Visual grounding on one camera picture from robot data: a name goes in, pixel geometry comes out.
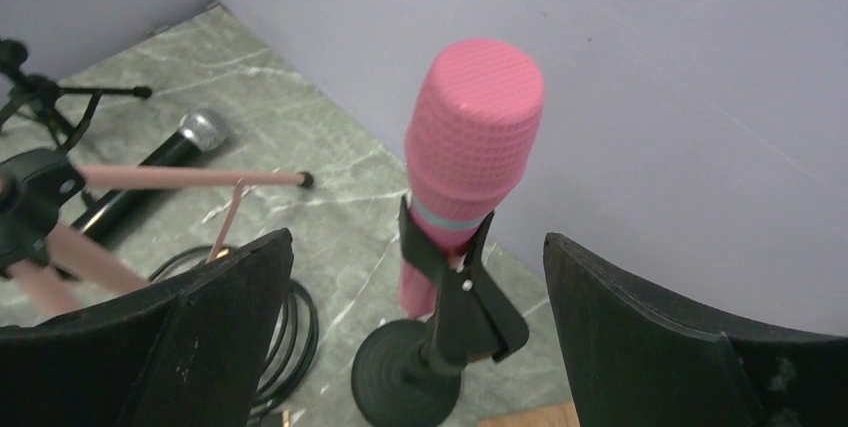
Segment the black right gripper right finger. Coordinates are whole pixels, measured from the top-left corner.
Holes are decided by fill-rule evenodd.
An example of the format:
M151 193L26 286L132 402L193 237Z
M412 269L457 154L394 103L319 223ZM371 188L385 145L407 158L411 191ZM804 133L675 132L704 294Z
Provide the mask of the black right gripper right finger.
M584 426L843 426L847 341L696 302L550 233L543 263Z

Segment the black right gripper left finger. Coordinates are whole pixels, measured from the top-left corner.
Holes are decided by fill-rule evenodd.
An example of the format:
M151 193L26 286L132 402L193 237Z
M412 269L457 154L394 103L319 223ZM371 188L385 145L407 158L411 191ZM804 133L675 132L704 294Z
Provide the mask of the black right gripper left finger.
M282 228L142 290L1 331L5 426L244 426L294 255Z

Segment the pink tripod music stand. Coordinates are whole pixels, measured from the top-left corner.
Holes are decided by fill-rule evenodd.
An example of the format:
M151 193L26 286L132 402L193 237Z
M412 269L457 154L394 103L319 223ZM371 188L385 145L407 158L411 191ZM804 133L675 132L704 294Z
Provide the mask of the pink tripod music stand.
M232 199L208 261L224 241L248 186L309 189L308 172L226 171L180 166L74 165L66 154L39 148L1 164L1 276L17 283L48 317L79 309L63 277L127 294L149 286L104 248L123 217L149 191L229 186Z

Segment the black round-base mic stand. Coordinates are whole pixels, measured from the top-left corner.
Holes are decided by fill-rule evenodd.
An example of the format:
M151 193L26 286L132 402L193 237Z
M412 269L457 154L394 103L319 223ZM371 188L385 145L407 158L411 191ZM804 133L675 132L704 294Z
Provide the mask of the black round-base mic stand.
M457 404L469 364L499 363L528 342L526 321L482 261L493 218L484 218L455 270L401 203L401 252L435 285L436 305L425 322L397 319L378 327L357 350L352 395L370 425L441 425Z

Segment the black silver handheld microphone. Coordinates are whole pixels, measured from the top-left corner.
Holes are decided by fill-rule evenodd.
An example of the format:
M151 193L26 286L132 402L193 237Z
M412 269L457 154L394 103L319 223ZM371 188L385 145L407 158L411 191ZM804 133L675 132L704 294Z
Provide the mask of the black silver handheld microphone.
M107 244L163 189L181 186L173 172L190 167L205 154L221 147L229 136L226 119L210 108L185 114L177 130L149 154L140 165L124 168L128 181L112 185L72 222L71 227L99 244Z

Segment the black tripod mic stand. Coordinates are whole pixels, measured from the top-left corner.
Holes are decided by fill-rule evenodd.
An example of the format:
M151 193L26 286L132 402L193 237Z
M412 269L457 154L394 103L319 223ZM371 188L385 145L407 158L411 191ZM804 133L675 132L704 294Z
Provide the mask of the black tripod mic stand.
M29 51L14 39L1 40L1 74L13 87L8 102L1 107L1 127L13 116L24 117L45 127L56 145L56 150L67 153L73 149L88 130L103 96L126 96L148 99L153 90L148 86L133 88L71 87L60 86L52 79L40 75L27 75L21 66ZM58 100L67 95L88 96L89 102L76 125L59 112Z

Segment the pink small microphone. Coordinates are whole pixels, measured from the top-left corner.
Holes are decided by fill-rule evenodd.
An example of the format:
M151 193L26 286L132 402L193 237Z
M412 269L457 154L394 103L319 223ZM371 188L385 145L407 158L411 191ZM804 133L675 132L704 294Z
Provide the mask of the pink small microphone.
M507 42L458 41L431 63L404 139L408 211L452 269L521 181L544 102L540 69Z

